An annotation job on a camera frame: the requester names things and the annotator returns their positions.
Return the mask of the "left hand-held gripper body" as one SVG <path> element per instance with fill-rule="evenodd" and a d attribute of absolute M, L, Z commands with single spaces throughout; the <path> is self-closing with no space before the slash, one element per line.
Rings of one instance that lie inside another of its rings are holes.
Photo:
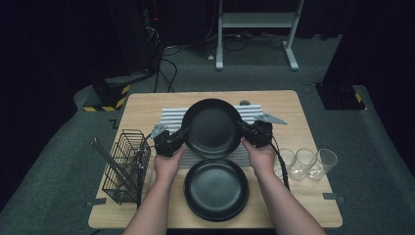
<path fill-rule="evenodd" d="M 182 131 L 170 132 L 166 125 L 156 124 L 151 138 L 154 140 L 158 155 L 172 157 L 182 146 Z"/>

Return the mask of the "black stand base striped edge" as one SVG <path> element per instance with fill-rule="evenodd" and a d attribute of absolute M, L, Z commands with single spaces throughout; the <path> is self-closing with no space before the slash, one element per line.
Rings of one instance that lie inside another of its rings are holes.
<path fill-rule="evenodd" d="M 127 92 L 134 83 L 144 81 L 152 75 L 144 74 L 130 80 L 107 83 L 105 79 L 92 81 L 92 92 L 88 95 L 83 110 L 86 112 L 113 112 L 119 110 L 124 104 Z"/>
<path fill-rule="evenodd" d="M 361 96 L 350 87 L 315 84 L 316 91 L 326 110 L 365 110 L 366 106 Z"/>

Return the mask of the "grey metal utensil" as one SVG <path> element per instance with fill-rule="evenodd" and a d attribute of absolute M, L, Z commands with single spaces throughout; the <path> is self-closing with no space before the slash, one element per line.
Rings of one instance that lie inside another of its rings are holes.
<path fill-rule="evenodd" d="M 127 190 L 131 191 L 132 187 L 130 185 L 130 177 L 126 171 L 121 168 L 115 159 L 110 155 L 110 153 L 104 148 L 100 140 L 95 137 L 91 142 L 91 146 L 101 155 L 101 157 L 107 162 L 111 169 L 115 172 L 118 181 L 122 186 Z"/>
<path fill-rule="evenodd" d="M 118 181 L 118 178 L 115 175 L 115 172 L 111 169 L 111 167 L 107 164 L 107 162 L 106 162 L 106 169 L 104 172 L 104 178 L 105 178 L 105 183 L 104 183 L 105 189 L 120 190 L 120 189 L 125 188 L 124 186 L 120 184 L 120 182 Z"/>

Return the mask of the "black equipment rack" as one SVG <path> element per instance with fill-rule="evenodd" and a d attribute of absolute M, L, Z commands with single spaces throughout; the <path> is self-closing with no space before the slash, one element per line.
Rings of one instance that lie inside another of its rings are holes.
<path fill-rule="evenodd" d="M 163 35 L 158 7 L 160 0 L 140 0 L 145 40 L 150 54 L 150 64 L 144 69 L 145 74 L 156 71 L 160 66 L 163 51 Z"/>

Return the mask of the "clear drinking glass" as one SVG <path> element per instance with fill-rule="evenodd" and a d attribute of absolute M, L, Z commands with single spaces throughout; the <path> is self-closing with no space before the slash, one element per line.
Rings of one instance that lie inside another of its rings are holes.
<path fill-rule="evenodd" d="M 295 162 L 290 169 L 290 176 L 294 180 L 302 180 L 316 163 L 316 155 L 309 149 L 299 149 L 296 152 Z"/>
<path fill-rule="evenodd" d="M 313 180 L 321 180 L 338 163 L 338 156 L 332 150 L 320 149 L 316 153 L 316 162 L 307 176 Z"/>
<path fill-rule="evenodd" d="M 296 161 L 296 154 L 289 149 L 280 149 L 279 154 L 285 164 L 287 174 L 290 174 L 291 168 Z M 274 172 L 280 179 L 283 178 L 283 168 L 279 158 L 276 158 L 275 160 Z"/>

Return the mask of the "person's right hand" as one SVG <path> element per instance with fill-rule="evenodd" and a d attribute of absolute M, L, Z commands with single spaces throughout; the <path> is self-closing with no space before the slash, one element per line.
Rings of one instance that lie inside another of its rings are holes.
<path fill-rule="evenodd" d="M 249 154 L 249 161 L 257 177 L 275 176 L 274 163 L 275 151 L 270 145 L 256 148 L 245 138 L 241 139 L 242 144 Z"/>

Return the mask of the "grey striped placemat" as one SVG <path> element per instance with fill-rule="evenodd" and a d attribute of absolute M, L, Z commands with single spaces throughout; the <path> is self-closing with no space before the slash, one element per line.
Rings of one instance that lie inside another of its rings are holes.
<path fill-rule="evenodd" d="M 235 106 L 243 121 L 248 124 L 254 123 L 256 120 L 274 123 L 274 116 L 265 113 L 261 105 L 244 105 Z M 176 132 L 181 127 L 187 108 L 165 108 L 161 110 L 161 120 L 159 124 L 164 125 L 170 133 Z M 196 163 L 202 161 L 203 158 L 195 154 L 189 147 L 186 148 L 184 155 L 180 160 L 181 169 L 190 169 Z M 248 152 L 242 144 L 236 150 L 227 155 L 225 160 L 232 161 L 239 166 L 249 166 Z"/>

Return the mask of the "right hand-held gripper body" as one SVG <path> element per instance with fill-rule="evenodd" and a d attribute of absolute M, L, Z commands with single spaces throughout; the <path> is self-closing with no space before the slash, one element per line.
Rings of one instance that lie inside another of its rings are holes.
<path fill-rule="evenodd" d="M 256 147 L 269 145 L 273 138 L 273 124 L 288 123 L 271 114 L 263 114 L 256 116 L 254 122 L 250 125 L 249 142 Z"/>

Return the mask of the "grey tape strip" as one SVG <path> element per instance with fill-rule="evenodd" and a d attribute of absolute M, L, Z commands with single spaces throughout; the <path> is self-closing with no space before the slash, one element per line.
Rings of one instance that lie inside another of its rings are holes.
<path fill-rule="evenodd" d="M 323 193 L 324 200 L 332 200 L 338 203 L 345 203 L 346 199 L 343 196 L 339 196 L 337 193 Z"/>
<path fill-rule="evenodd" d="M 96 198 L 92 202 L 86 202 L 85 207 L 87 209 L 92 209 L 94 206 L 104 205 L 106 201 L 107 201 L 107 198 Z"/>

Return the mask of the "white metal stand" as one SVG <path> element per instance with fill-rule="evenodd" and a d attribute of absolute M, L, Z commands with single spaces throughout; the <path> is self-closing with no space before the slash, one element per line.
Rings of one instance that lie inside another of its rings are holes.
<path fill-rule="evenodd" d="M 223 12 L 223 0 L 218 0 L 217 46 L 215 68 L 221 71 L 223 63 L 223 29 L 224 28 L 288 28 L 288 39 L 282 47 L 292 71 L 300 69 L 292 45 L 297 32 L 304 0 L 299 0 L 297 8 L 288 13 L 227 13 Z"/>

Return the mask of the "black wire cutlery basket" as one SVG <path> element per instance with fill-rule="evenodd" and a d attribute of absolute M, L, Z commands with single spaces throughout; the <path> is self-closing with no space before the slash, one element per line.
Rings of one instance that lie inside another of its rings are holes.
<path fill-rule="evenodd" d="M 134 203 L 140 206 L 151 156 L 148 138 L 139 129 L 123 129 L 114 142 L 110 155 L 129 175 L 132 190 L 105 189 L 104 184 L 102 190 L 119 205 Z"/>

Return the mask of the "person's left hand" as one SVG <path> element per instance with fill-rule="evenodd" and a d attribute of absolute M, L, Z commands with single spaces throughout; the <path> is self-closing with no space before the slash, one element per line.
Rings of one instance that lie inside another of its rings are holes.
<path fill-rule="evenodd" d="M 185 152 L 185 147 L 181 146 L 172 157 L 156 155 L 155 170 L 156 183 L 171 185 L 179 169 L 179 162 Z"/>

